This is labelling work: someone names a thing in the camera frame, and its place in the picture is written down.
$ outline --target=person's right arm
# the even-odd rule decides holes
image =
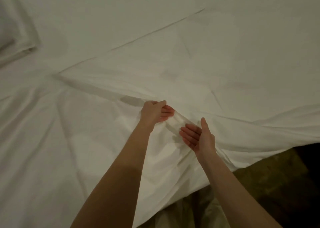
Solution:
[[[215,137],[204,118],[202,129],[187,124],[180,135],[196,154],[232,228],[279,228],[268,212],[241,185],[215,150]]]

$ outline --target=bare skin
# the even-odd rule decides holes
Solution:
[[[71,228],[131,228],[150,133],[158,122],[174,115],[166,101],[148,101],[122,151],[94,188]]]
[[[180,135],[196,154],[214,193],[232,228],[280,228],[258,202],[241,185],[226,164],[217,155],[215,137],[204,118],[199,128],[187,124]]]

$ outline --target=person's left arm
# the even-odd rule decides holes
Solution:
[[[142,168],[154,126],[174,115],[166,101],[148,101],[122,151],[94,188],[71,228],[132,228]]]

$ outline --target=white bed sheet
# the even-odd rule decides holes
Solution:
[[[178,113],[150,139],[134,227],[208,184],[178,137],[188,121],[206,117],[231,170],[318,142],[319,3],[226,0],[58,75],[2,90],[0,226],[69,226],[137,123],[141,99],[167,99]],[[2,79],[33,80],[37,69]]]

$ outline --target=forearm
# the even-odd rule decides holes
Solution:
[[[247,192],[221,158],[200,161],[232,228],[281,227]]]
[[[72,228],[132,227],[150,133],[149,127],[137,125],[83,205]]]

